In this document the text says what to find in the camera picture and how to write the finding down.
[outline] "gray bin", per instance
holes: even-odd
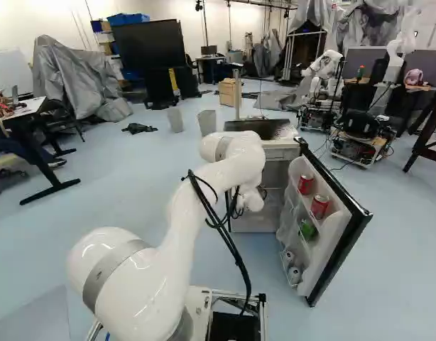
[[[170,129],[174,133],[180,133],[183,131],[183,119],[182,113],[177,108],[170,108],[168,110],[168,119],[170,123]]]
[[[201,128],[202,136],[217,131],[217,113],[214,110],[204,110],[197,115],[197,122]]]

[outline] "open fridge door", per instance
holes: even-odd
[[[289,284],[313,307],[373,215],[343,188],[304,139],[295,140],[300,156],[289,166],[276,236],[283,248],[280,255]],[[301,175],[313,177],[309,194],[303,195],[298,188]],[[321,219],[311,210],[317,194],[329,200]]]

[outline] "red soda can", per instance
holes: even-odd
[[[311,203],[312,215],[318,220],[322,219],[325,216],[329,202],[330,200],[327,196],[316,194]]]
[[[314,181],[315,179],[312,175],[302,174],[298,181],[298,191],[303,195],[311,194],[312,184],[314,183]]]

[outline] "floor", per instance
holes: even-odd
[[[276,83],[245,81],[244,91],[277,88]],[[260,114],[245,99],[242,115]],[[188,168],[203,164],[197,145],[196,114],[216,109],[222,126],[234,109],[218,96],[187,99],[179,105],[185,122],[181,134],[169,132],[165,112],[135,105],[135,114],[118,124],[101,124],[64,142],[77,152],[57,170],[61,180],[79,177],[73,188],[24,207],[18,202],[47,186],[36,169],[29,179],[7,185],[0,196],[0,318],[67,284],[68,250],[96,227],[131,230],[150,244],[160,243],[167,224],[167,202]],[[270,118],[292,114],[264,111]],[[129,122],[159,131],[131,136]],[[302,133],[316,149],[324,136]],[[404,136],[395,153],[371,170],[352,165],[334,171],[344,187],[374,213],[343,267],[316,308],[307,308],[288,287],[272,234],[235,235],[248,267],[254,293],[269,299],[270,340],[436,340],[436,163],[419,159],[402,172],[414,138]],[[343,165],[326,153],[329,168]],[[237,267],[219,235],[204,228],[196,243],[192,284],[244,292]],[[80,297],[68,289],[71,340],[83,340],[92,321]]]

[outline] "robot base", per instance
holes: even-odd
[[[185,310],[192,318],[192,334],[187,339],[166,341],[267,341],[266,295],[250,297],[246,314],[239,316],[244,303],[245,295],[191,286]],[[95,341],[102,328],[95,320],[86,341]]]

